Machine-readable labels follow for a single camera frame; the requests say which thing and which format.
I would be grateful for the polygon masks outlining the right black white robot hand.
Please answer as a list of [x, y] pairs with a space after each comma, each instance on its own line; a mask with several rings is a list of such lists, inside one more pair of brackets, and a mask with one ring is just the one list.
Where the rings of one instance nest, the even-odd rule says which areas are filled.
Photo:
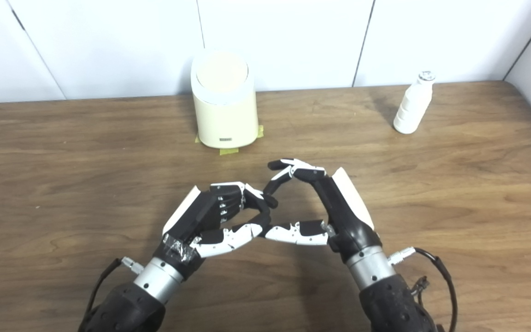
[[266, 185], [264, 193], [272, 195], [293, 178], [310, 184], [327, 212], [327, 221], [309, 220], [268, 225], [260, 234], [269, 240], [299, 245], [325, 245], [346, 263], [365, 248], [381, 246], [370, 214], [347, 172], [338, 168], [329, 176], [322, 167], [298, 159], [282, 158], [268, 163], [278, 170]]

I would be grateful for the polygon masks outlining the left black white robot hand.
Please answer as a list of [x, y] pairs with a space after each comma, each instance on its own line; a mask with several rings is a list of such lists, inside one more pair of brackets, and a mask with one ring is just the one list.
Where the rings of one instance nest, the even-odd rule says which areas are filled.
[[278, 206], [272, 195], [242, 182], [193, 187], [169, 217], [153, 256], [188, 279], [209, 257], [227, 254], [261, 235]]

